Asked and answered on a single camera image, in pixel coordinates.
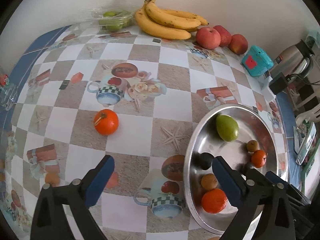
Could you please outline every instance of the bunch of bananas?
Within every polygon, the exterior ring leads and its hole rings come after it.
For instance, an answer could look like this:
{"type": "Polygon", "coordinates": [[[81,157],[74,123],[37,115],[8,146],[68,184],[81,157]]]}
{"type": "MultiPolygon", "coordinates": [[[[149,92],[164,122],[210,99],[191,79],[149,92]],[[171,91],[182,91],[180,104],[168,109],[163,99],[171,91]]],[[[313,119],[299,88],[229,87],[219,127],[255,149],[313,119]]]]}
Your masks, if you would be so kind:
{"type": "Polygon", "coordinates": [[[145,0],[135,12],[139,27],[146,33],[170,40],[186,40],[190,32],[196,32],[199,25],[208,25],[203,17],[183,11],[163,10],[156,6],[156,0],[145,0]]]}

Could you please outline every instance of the black cable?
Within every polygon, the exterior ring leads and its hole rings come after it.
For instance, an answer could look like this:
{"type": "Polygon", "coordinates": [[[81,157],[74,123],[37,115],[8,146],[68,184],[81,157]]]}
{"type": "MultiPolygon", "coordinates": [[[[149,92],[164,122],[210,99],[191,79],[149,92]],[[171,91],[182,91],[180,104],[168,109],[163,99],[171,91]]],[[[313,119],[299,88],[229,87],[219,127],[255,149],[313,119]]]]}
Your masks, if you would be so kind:
{"type": "Polygon", "coordinates": [[[291,75],[288,75],[288,76],[287,76],[287,80],[290,81],[290,79],[291,79],[292,77],[298,77],[298,78],[300,78],[301,81],[302,81],[303,83],[305,83],[306,85],[320,86],[320,84],[317,84],[317,83],[320,82],[320,80],[317,81],[317,82],[310,83],[309,81],[307,81],[306,79],[304,79],[300,74],[291,74],[291,75]]]}

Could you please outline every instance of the wall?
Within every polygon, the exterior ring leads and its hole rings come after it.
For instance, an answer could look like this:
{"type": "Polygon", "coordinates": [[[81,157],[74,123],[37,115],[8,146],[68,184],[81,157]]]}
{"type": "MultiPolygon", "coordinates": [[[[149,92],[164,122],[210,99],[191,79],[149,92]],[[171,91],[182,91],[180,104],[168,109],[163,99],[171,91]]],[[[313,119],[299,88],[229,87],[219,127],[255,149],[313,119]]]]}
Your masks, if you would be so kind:
{"type": "MultiPolygon", "coordinates": [[[[28,45],[43,33],[85,19],[85,9],[106,4],[141,6],[143,0],[24,0],[0,36],[0,65],[10,72],[28,45]]],[[[157,0],[163,8],[200,14],[212,26],[243,34],[274,58],[319,28],[302,0],[157,0]]]]}

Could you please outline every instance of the silver plate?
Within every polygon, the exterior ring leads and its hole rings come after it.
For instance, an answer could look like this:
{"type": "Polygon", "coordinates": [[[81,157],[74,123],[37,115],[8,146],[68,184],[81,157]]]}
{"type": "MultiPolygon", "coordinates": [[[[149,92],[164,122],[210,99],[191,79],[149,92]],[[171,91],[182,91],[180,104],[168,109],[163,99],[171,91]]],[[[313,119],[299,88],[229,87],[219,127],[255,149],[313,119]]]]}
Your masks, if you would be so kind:
{"type": "MultiPolygon", "coordinates": [[[[246,150],[246,143],[250,140],[258,141],[259,148],[268,154],[266,164],[257,170],[262,174],[272,171],[278,175],[276,149],[270,130],[261,117],[246,106],[225,104],[214,108],[202,118],[192,134],[183,169],[185,197],[196,222],[211,233],[222,235],[238,209],[228,202],[226,208],[217,214],[203,210],[201,198],[205,190],[201,187],[200,181],[204,174],[212,173],[212,168],[203,171],[196,165],[195,160],[200,153],[209,152],[213,156],[221,155],[232,169],[239,171],[243,164],[250,161],[250,154],[246,150]],[[219,137],[215,123],[218,114],[229,115],[238,122],[237,140],[225,142],[219,137]]],[[[258,206],[251,224],[259,219],[261,211],[262,206],[258,206]]]]}

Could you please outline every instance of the clear plastic bag of green fruit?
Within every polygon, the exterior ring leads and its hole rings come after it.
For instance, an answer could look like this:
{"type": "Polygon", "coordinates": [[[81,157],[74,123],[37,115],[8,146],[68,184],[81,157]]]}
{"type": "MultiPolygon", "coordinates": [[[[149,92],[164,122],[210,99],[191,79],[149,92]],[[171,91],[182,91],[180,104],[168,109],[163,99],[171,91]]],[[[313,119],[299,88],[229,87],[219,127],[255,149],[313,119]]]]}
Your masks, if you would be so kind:
{"type": "Polygon", "coordinates": [[[116,32],[124,27],[132,25],[134,10],[120,8],[100,7],[93,9],[91,26],[101,26],[102,29],[116,32]]]}

